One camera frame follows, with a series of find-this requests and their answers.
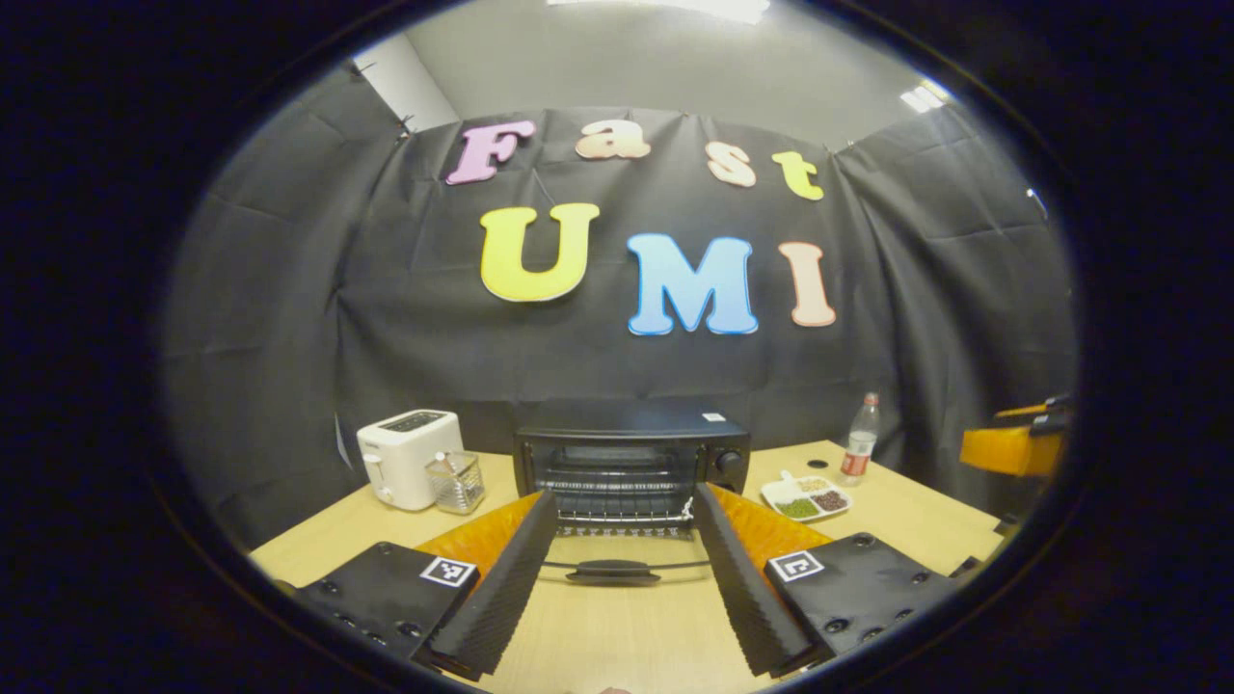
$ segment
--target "oven knob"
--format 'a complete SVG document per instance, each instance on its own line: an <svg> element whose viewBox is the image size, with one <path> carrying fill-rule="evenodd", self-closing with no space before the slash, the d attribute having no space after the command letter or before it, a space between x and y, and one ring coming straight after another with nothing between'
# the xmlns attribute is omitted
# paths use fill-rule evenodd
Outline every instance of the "oven knob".
<svg viewBox="0 0 1234 694"><path fill-rule="evenodd" d="M735 474L742 469L742 454L737 451L726 451L716 458L716 469L726 475Z"/></svg>

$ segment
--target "wooden table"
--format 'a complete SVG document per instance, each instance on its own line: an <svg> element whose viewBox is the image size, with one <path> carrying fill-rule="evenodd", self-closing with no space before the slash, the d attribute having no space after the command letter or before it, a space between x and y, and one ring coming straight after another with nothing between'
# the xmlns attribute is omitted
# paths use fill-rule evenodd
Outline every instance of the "wooden table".
<svg viewBox="0 0 1234 694"><path fill-rule="evenodd" d="M837 480L844 449L829 441L756 451L744 495L780 478L818 474ZM806 464L827 461L826 469ZM508 456L480 454L487 496L470 516L434 508L402 511L369 487L258 547L249 558L271 578L304 587L381 541L415 547L517 498ZM842 538L870 532L930 569L949 574L970 556L985 561L1002 537L998 519L870 463L866 479L845 491L853 506L811 524ZM706 561L697 540L558 537L548 559L632 558L649 563ZM671 569L653 587L597 588L568 582L569 569L545 567L494 675L479 687L497 694L738 694L774 683L753 677L707 567Z"/></svg>

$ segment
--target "blue letter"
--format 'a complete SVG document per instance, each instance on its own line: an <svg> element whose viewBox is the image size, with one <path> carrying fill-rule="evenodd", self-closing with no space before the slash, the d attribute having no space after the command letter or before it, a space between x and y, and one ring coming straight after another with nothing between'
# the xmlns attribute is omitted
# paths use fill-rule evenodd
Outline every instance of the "blue letter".
<svg viewBox="0 0 1234 694"><path fill-rule="evenodd" d="M638 315L629 320L634 335L668 335L673 319L664 312L664 296L690 332L698 327L707 299L714 296L707 330L721 335L745 335L759 328L750 312L745 283L745 258L753 248L740 238L712 240L695 272L673 238L663 233L638 233L626 247L638 256Z"/></svg>

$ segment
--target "white plate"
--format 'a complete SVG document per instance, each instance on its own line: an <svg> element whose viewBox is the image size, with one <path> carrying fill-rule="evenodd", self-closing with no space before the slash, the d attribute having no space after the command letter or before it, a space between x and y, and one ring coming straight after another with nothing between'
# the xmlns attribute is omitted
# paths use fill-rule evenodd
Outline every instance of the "white plate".
<svg viewBox="0 0 1234 694"><path fill-rule="evenodd" d="M768 505L771 506L772 510L775 510L784 517L792 519L798 522L807 522L812 520L824 519L827 516L834 516L835 514L842 514L853 508L853 499L848 494L845 494L843 489L835 487L826 478L817 475L795 478L792 477L792 474L789 473L789 470L780 470L780 478L781 479L777 482L769 482L763 485L763 499L766 500ZM822 483L823 488L813 491L806 491L801 488L802 482ZM839 494L840 498L844 499L844 508L835 509L834 511L824 511L818 504L811 500L811 496L819 496L827 494L828 491L835 491L837 494ZM814 510L818 512L811 516L793 517L785 514L776 506L776 504L791 504L792 501L796 501L798 499L805 499L806 501L808 501L810 505L813 506Z"/></svg>

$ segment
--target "white label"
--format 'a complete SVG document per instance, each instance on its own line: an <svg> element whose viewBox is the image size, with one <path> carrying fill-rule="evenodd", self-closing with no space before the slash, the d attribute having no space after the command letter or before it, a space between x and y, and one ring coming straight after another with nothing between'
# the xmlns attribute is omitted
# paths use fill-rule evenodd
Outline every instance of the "white label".
<svg viewBox="0 0 1234 694"><path fill-rule="evenodd" d="M818 563L818 559L810 552L793 552L771 559L771 568L780 574L785 583L789 583L823 571L823 564Z"/></svg>
<svg viewBox="0 0 1234 694"><path fill-rule="evenodd" d="M849 447L847 453L854 457L872 456L874 442L879 436L869 431L854 431L849 433Z"/></svg>
<svg viewBox="0 0 1234 694"><path fill-rule="evenodd" d="M428 564L428 568L420 573L420 578L449 585L450 588L458 588L463 585L463 582L466 580L466 577L473 571L475 571L475 564L437 557L433 559L433 563Z"/></svg>

